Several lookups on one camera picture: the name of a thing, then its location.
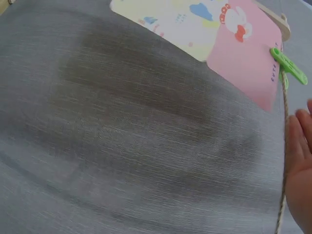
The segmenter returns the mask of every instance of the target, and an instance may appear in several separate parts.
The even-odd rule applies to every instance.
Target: white bunny
[[[244,39],[252,35],[253,26],[247,22],[246,13],[242,8],[237,6],[236,10],[234,10],[231,9],[230,5],[226,4],[221,11],[221,23],[225,24],[229,31],[235,33],[235,37],[238,41],[243,42]]]

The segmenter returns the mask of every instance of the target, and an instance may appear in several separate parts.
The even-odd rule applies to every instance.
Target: string
[[[286,21],[286,16],[282,14],[282,19]],[[282,182],[282,193],[279,201],[279,210],[276,222],[276,228],[274,234],[280,234],[282,227],[282,219],[285,210],[286,197],[285,197],[285,187],[286,187],[286,179],[287,179],[287,168],[286,168],[286,157],[287,157],[287,148],[288,148],[288,101],[287,101],[287,90],[286,90],[286,75],[285,72],[282,71],[282,86],[283,86],[283,100],[284,100],[284,170],[283,170],[283,182]]]

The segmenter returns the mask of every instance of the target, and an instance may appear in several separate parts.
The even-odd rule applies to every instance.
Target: blue cloud
[[[212,14],[208,11],[207,7],[202,3],[198,5],[190,5],[190,11],[199,17],[202,17],[209,21],[213,21]]]

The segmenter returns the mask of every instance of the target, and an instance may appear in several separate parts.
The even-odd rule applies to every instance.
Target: fabric texture
[[[273,233],[281,87],[267,113],[109,2],[0,17],[1,233]]]

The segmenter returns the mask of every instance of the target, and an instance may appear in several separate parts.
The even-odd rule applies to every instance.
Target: pink paper
[[[229,0],[220,21],[207,65],[270,111],[279,73],[270,48],[281,47],[279,28],[251,0]]]

